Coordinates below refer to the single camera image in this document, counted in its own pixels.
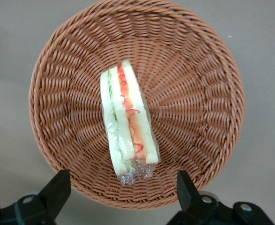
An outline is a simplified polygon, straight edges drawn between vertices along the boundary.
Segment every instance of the metal screw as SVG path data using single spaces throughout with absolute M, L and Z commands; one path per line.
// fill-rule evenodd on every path
M 203 200 L 204 203 L 212 203 L 211 198 L 209 198 L 208 196 L 202 197 L 202 200 Z
M 241 204 L 240 207 L 244 210 L 244 211 L 247 211 L 247 212 L 250 212 L 252 211 L 252 208 L 247 205 L 247 204 Z
M 33 199 L 33 196 L 27 197 L 27 198 L 25 198 L 25 199 L 23 200 L 23 203 L 24 203 L 24 204 L 29 203 L 29 202 L 32 201 L 32 199 Z

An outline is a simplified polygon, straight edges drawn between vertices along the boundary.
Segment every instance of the gray table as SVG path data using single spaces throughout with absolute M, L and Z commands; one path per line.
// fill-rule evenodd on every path
M 174 0 L 204 18 L 239 66 L 246 113 L 238 145 L 205 188 L 228 206 L 258 204 L 275 222 L 275 0 Z M 52 32 L 94 0 L 0 1 L 0 203 L 40 190 L 54 175 L 35 143 L 28 92 L 37 57 Z M 125 211 L 73 191 L 59 225 L 165 224 L 179 210 Z

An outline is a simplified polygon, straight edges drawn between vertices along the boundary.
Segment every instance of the wicker basket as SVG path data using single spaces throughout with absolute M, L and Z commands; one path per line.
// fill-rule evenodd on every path
M 130 60 L 149 105 L 161 163 L 154 176 L 122 187 L 102 119 L 102 71 Z M 37 144 L 54 171 L 99 203 L 154 209 L 177 202 L 176 174 L 201 189 L 238 139 L 244 93 L 226 44 L 193 12 L 164 0 L 104 0 L 58 27 L 30 86 Z

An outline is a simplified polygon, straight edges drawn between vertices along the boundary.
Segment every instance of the wrapped sandwich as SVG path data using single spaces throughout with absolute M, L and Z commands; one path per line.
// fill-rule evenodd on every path
M 159 148 L 129 61 L 101 74 L 101 99 L 114 171 L 125 184 L 152 176 Z

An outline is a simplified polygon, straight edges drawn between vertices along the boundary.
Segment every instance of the red sauce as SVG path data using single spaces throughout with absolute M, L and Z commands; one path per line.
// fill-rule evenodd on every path
M 129 121 L 130 135 L 132 138 L 135 159 L 146 162 L 147 153 L 144 148 L 144 142 L 141 135 L 141 130 L 138 125 L 138 120 L 136 115 L 141 113 L 139 110 L 134 109 L 133 103 L 129 96 L 129 86 L 126 80 L 124 69 L 122 66 L 119 67 L 119 83 L 121 89 L 121 96 L 124 98 L 123 105 L 126 109 L 126 114 Z

